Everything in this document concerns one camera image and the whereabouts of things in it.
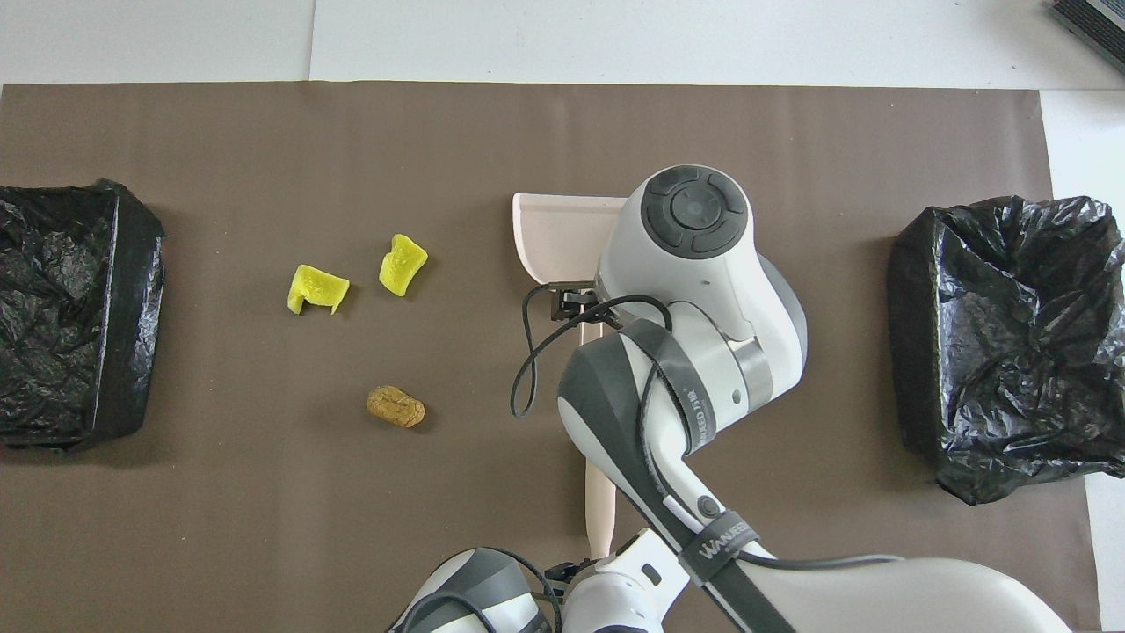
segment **brown paper sheet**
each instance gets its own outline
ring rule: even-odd
[[[810,327],[804,380],[694,455],[703,481],[781,557],[968,559],[1098,627],[1082,482],[966,507],[901,447],[891,390],[891,238],[927,205],[1050,197],[1034,92],[8,85],[0,117],[0,181],[112,178],[170,234],[145,427],[0,452],[0,630],[368,631],[461,549],[584,555],[565,345],[537,413],[507,415],[531,286],[510,199],[628,195],[682,162],[750,193]],[[431,253],[406,298],[377,281],[395,232]],[[352,280],[336,315],[286,310],[302,262]],[[426,404],[416,431],[364,412],[384,383]],[[619,516],[618,543],[641,525]],[[729,629],[695,588],[667,625]]]

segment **circular button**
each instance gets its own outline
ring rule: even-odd
[[[719,516],[719,503],[708,496],[699,498],[699,508],[704,517],[713,518]]]
[[[672,197],[672,216],[685,228],[706,228],[719,220],[726,205],[706,184],[688,184]]]

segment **black trash bag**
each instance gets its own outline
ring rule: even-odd
[[[124,186],[0,187],[0,441],[58,451],[144,419],[164,229]]]
[[[1125,477],[1125,254],[1088,197],[929,207],[886,277],[903,444],[969,505]]]

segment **black strap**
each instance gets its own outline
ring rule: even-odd
[[[691,455],[714,440],[717,424],[711,398],[695,367],[687,359],[684,349],[673,338],[672,333],[645,319],[629,324],[620,333],[637,344],[668,386],[673,401],[680,409],[680,418],[687,431],[686,454]]]
[[[680,553],[680,562],[696,585],[703,585],[757,540],[758,534],[738,513],[727,510],[695,535]]]

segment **yellow sponge piece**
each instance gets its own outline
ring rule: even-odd
[[[348,279],[302,263],[297,266],[292,283],[289,286],[289,310],[300,314],[300,308],[307,300],[313,305],[330,305],[332,313],[335,314],[340,301],[348,293],[349,286],[351,281]]]
[[[430,255],[413,239],[395,233],[390,237],[390,252],[382,257],[382,265],[379,268],[379,281],[396,295],[405,296],[406,287],[411,284],[414,273],[429,257]]]

